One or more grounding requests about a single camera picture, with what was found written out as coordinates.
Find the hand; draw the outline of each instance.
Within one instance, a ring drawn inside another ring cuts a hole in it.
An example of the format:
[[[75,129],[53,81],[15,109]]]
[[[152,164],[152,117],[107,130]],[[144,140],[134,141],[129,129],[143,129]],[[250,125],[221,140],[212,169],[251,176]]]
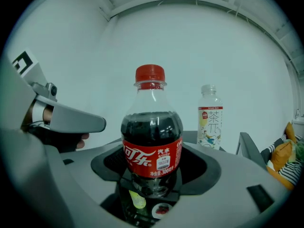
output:
[[[34,105],[35,102],[32,103],[32,105],[30,106],[25,118],[24,118],[24,121],[23,121],[23,124],[22,125],[28,125],[28,124],[31,124],[32,122],[32,112],[33,112],[33,105]],[[52,119],[52,114],[53,114],[53,107],[52,106],[47,106],[44,111],[43,111],[43,121],[45,122],[51,122],[51,119]],[[77,144],[76,148],[77,149],[82,149],[84,146],[85,146],[85,139],[88,139],[90,136],[89,133],[85,133],[81,136],[81,140],[79,141],[79,143]]]

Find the striped fabric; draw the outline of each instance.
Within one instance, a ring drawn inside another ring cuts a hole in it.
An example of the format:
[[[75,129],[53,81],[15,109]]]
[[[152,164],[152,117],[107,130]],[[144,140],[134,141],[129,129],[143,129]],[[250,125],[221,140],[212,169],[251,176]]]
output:
[[[295,136],[297,141],[301,140],[301,136]],[[267,149],[270,151],[270,153],[273,153],[275,151],[275,148],[279,146],[280,144],[284,143],[286,140],[286,134],[284,134],[281,138],[279,138],[277,141],[275,141],[272,145],[270,145]],[[293,185],[295,185],[300,176],[301,176],[301,171],[303,168],[303,163],[299,160],[296,159],[295,162],[293,163],[286,163],[285,166],[279,170],[279,174],[283,176],[285,179],[290,181]]]

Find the white bottle cap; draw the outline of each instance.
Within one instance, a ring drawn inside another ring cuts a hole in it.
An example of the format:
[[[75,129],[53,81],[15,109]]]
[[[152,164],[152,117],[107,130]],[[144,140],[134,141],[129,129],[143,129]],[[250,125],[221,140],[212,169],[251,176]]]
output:
[[[203,85],[200,90],[201,90],[202,94],[205,94],[205,93],[210,92],[210,91],[212,91],[212,92],[217,91],[215,85]]]

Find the red label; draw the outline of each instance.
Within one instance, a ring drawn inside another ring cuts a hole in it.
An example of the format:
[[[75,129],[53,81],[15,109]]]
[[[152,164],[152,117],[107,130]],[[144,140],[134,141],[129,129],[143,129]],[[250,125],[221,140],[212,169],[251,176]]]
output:
[[[167,145],[139,146],[123,140],[129,169],[142,177],[158,178],[173,172],[181,159],[182,138]]]
[[[199,107],[199,110],[223,110],[222,106]]]
[[[208,114],[207,114],[207,112],[203,112],[203,119],[207,119],[208,118]]]

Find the cola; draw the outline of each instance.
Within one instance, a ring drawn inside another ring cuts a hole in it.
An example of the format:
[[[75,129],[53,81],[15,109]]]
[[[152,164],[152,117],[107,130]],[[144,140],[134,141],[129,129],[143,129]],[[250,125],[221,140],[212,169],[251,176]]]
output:
[[[182,122],[168,104],[162,67],[136,70],[137,97],[123,119],[123,150],[134,187],[145,197],[163,197],[174,187],[181,158]]]

